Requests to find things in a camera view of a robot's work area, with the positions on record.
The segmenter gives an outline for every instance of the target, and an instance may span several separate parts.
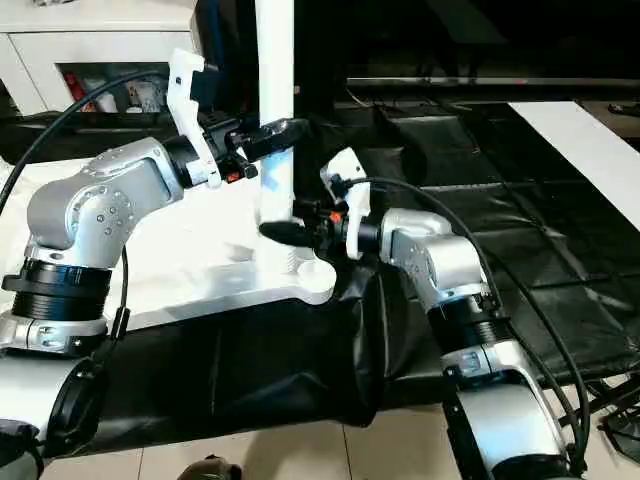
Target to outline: floor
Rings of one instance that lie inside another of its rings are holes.
[[[575,394],[567,389],[575,401]],[[555,408],[557,402],[552,400]],[[640,478],[595,425],[585,478]],[[440,407],[381,413],[368,429],[321,422],[54,462],[44,480],[176,480],[215,453],[241,465],[248,480],[457,480]]]

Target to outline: white plastic part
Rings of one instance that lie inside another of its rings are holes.
[[[294,0],[256,0],[260,123],[293,117]],[[293,208],[293,149],[261,161],[259,223],[290,220]],[[260,237],[256,261],[273,272],[296,267],[293,247]]]
[[[204,70],[204,58],[176,48],[169,60],[169,67],[167,106],[178,133],[189,139],[198,154],[197,161],[187,164],[191,180],[194,185],[207,182],[209,187],[218,188],[222,184],[222,178],[198,124],[198,102],[191,100],[193,72]]]
[[[342,180],[366,177],[364,168],[360,165],[358,157],[351,148],[345,148],[339,152],[320,172],[320,176],[327,186],[330,185],[331,177],[334,175],[340,175]],[[371,186],[368,183],[359,183],[352,186],[345,197],[349,206],[346,249],[347,256],[353,260],[359,260],[362,257],[362,252],[358,248],[358,231],[362,217],[371,213],[370,193]]]
[[[147,289],[147,295],[131,298],[129,303],[134,313],[129,330],[290,298],[309,305],[325,303],[333,294],[335,270],[315,258],[310,250],[296,250],[296,265],[290,273],[265,272],[255,262],[248,261],[203,269],[196,275],[192,273],[187,283],[185,279],[167,275],[162,281],[148,285],[153,294]],[[171,306],[158,308],[158,298]],[[106,311],[115,311],[117,302],[116,295],[110,296]],[[112,320],[108,319],[107,323],[111,327]]]

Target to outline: cylindrical joint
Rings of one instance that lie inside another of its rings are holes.
[[[87,321],[102,317],[110,270],[54,265],[27,259],[19,275],[2,288],[16,292],[12,313],[46,321]]]
[[[196,150],[185,136],[173,137],[164,142],[164,148],[169,154],[171,166],[182,188],[194,187],[193,179],[189,174],[188,164],[198,160]]]
[[[442,354],[511,339],[507,320],[492,318],[481,310],[479,300],[468,297],[429,311],[429,323]]]
[[[364,253],[380,253],[380,227],[362,219],[358,229],[358,250]]]

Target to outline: black fabric cover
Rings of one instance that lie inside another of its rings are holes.
[[[640,233],[509,107],[311,119],[296,149],[298,197],[323,198],[320,167],[351,146],[369,175],[426,186],[458,212],[532,289],[585,376],[637,369]],[[390,206],[421,208],[403,192],[373,193],[373,215]],[[410,282],[375,258],[329,260],[338,285],[325,305],[284,301],[128,334],[85,453],[323,418],[364,426],[380,409],[438,402],[439,351]],[[566,381],[531,307],[495,274],[516,326]]]

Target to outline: white floor tile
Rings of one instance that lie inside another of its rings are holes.
[[[146,448],[140,480],[176,480],[210,454],[240,465],[245,480],[349,480],[342,428],[329,422]]]
[[[42,480],[137,480],[142,449],[56,460]]]
[[[345,427],[353,480],[459,480],[440,407],[378,414]]]

